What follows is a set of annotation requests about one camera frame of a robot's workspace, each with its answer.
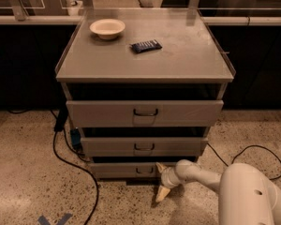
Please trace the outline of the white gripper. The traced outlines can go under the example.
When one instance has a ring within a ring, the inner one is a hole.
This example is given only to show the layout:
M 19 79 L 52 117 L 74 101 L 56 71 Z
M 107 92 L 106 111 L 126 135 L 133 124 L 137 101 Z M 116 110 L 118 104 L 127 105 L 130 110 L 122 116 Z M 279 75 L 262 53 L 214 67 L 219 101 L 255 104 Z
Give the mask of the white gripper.
M 161 203 L 170 193 L 170 188 L 176 188 L 182 184 L 181 179 L 175 172 L 174 167 L 167 167 L 165 164 L 157 162 L 156 167 L 161 173 L 161 184 L 158 188 L 155 201 Z

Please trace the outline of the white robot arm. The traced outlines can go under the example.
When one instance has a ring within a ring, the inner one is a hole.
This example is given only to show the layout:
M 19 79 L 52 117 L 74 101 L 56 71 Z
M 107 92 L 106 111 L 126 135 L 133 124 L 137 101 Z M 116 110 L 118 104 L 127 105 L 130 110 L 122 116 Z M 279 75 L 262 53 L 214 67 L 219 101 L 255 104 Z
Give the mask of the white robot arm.
M 218 194 L 219 225 L 281 225 L 281 188 L 255 167 L 234 163 L 222 173 L 186 159 L 168 167 L 157 163 L 160 203 L 173 188 L 198 182 Z

